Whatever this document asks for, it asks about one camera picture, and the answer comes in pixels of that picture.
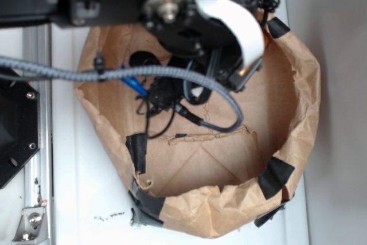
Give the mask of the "black gripper white cover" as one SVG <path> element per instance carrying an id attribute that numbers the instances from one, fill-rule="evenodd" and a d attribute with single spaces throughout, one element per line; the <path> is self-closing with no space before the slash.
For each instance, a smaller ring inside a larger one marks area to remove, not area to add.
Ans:
<path id="1" fill-rule="evenodd" d="M 257 70 L 265 51 L 257 0 L 146 0 L 142 23 L 170 53 L 205 67 L 214 50 L 221 49 L 214 77 L 236 92 Z"/>

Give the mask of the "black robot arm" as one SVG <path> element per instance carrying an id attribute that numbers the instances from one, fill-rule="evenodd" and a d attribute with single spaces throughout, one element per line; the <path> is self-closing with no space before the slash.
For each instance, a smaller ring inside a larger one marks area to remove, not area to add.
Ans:
<path id="1" fill-rule="evenodd" d="M 141 24 L 171 54 L 208 65 L 221 51 L 218 80 L 238 91 L 264 54 L 257 0 L 1 0 L 3 28 Z"/>

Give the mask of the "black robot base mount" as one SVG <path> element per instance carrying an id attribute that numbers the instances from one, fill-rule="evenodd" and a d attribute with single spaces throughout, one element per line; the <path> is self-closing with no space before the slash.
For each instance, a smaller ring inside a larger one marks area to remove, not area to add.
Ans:
<path id="1" fill-rule="evenodd" d="M 1 188 L 39 151 L 39 93 L 1 68 Z"/>

